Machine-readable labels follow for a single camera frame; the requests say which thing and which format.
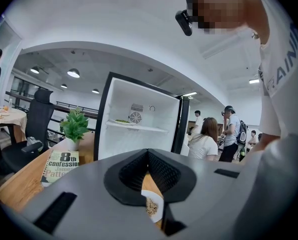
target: book cover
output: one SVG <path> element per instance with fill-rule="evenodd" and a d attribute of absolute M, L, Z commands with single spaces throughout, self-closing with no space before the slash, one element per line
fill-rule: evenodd
<path fill-rule="evenodd" d="M 48 187 L 66 173 L 79 166 L 78 151 L 53 150 L 45 164 L 41 184 Z"/>

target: potted plant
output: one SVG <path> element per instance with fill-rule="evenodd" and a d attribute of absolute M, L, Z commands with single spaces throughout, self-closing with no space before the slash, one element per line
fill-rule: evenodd
<path fill-rule="evenodd" d="M 88 118 L 80 112 L 80 108 L 70 110 L 66 116 L 67 121 L 60 123 L 63 128 L 69 151 L 77 151 L 80 140 L 83 140 L 84 133 L 88 132 Z"/>

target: white refrigerator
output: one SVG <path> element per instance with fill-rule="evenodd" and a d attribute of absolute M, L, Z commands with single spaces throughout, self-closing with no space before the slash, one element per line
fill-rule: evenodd
<path fill-rule="evenodd" d="M 93 160 L 138 149 L 180 154 L 187 143 L 189 112 L 188 97 L 110 72 L 98 111 Z"/>

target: plate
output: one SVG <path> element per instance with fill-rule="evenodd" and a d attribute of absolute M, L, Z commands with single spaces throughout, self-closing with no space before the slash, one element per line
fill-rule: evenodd
<path fill-rule="evenodd" d="M 110 120 L 110 121 L 113 122 L 113 123 L 116 123 L 118 125 L 123 125 L 123 126 L 134 126 L 134 125 L 136 125 L 136 123 L 134 123 L 134 122 L 127 123 L 127 122 L 118 122 L 116 120 Z"/>
<path fill-rule="evenodd" d="M 157 212 L 150 217 L 153 223 L 160 221 L 163 218 L 164 212 L 164 200 L 161 198 L 160 195 L 156 194 L 155 192 L 149 190 L 142 190 L 141 195 L 150 198 L 155 204 L 158 205 Z"/>

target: backpack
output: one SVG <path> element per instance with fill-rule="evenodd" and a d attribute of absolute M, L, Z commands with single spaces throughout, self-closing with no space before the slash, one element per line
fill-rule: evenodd
<path fill-rule="evenodd" d="M 244 121 L 240 120 L 240 130 L 237 136 L 238 144 L 246 145 L 247 139 L 247 126 Z"/>

